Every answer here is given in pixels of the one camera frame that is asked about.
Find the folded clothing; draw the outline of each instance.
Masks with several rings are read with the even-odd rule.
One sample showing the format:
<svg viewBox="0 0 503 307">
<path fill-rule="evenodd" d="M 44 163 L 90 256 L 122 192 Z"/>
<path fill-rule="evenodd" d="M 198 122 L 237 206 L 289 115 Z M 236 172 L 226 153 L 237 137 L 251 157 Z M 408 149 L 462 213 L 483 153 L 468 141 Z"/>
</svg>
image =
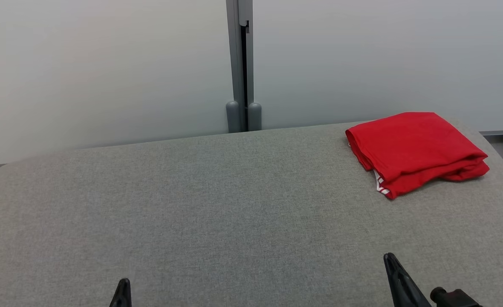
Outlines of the folded clothing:
<svg viewBox="0 0 503 307">
<path fill-rule="evenodd" d="M 401 113 L 346 134 L 359 163 L 375 172 L 377 191 L 391 200 L 435 178 L 463 181 L 489 170 L 485 152 L 436 113 Z"/>
</svg>

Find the gray fabric surface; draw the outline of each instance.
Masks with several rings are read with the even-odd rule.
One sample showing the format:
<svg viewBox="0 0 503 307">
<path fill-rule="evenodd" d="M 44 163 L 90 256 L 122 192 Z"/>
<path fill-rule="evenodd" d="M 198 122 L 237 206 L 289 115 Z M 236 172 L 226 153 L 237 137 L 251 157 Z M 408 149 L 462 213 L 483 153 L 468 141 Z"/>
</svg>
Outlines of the gray fabric surface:
<svg viewBox="0 0 503 307">
<path fill-rule="evenodd" d="M 503 160 L 394 201 L 337 124 L 55 153 L 0 169 L 0 306 L 391 306 L 393 252 L 429 296 L 503 306 Z"/>
</svg>

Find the dark vertical gap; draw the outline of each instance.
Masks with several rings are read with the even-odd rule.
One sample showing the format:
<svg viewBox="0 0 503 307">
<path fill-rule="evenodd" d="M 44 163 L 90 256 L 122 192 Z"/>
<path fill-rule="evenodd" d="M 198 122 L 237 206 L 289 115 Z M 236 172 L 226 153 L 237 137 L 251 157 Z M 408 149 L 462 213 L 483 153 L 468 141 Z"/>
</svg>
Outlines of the dark vertical gap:
<svg viewBox="0 0 503 307">
<path fill-rule="evenodd" d="M 248 131 L 248 65 L 246 65 L 246 33 L 248 33 L 248 26 L 240 26 L 240 40 L 242 44 L 242 66 L 244 72 L 244 115 L 245 127 Z"/>
</svg>

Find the red folded cloth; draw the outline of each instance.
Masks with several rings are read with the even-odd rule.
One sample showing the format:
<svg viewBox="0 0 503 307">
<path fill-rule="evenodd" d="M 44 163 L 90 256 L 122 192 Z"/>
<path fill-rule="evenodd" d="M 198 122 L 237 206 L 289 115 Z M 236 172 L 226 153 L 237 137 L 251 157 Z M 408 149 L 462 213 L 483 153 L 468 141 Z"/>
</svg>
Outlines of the red folded cloth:
<svg viewBox="0 0 503 307">
<path fill-rule="evenodd" d="M 354 155 L 375 171 L 376 189 L 393 200 L 435 179 L 484 175 L 488 157 L 436 113 L 408 112 L 347 130 Z"/>
</svg>

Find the white wall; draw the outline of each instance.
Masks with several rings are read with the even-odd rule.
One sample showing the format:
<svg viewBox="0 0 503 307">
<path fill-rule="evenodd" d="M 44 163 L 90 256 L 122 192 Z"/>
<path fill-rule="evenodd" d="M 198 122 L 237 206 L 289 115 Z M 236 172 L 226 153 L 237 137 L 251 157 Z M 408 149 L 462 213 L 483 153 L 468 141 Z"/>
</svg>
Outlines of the white wall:
<svg viewBox="0 0 503 307">
<path fill-rule="evenodd" d="M 263 128 L 435 111 L 503 130 L 503 0 L 253 0 Z"/>
<path fill-rule="evenodd" d="M 0 163 L 224 133 L 224 0 L 0 0 Z"/>
</svg>

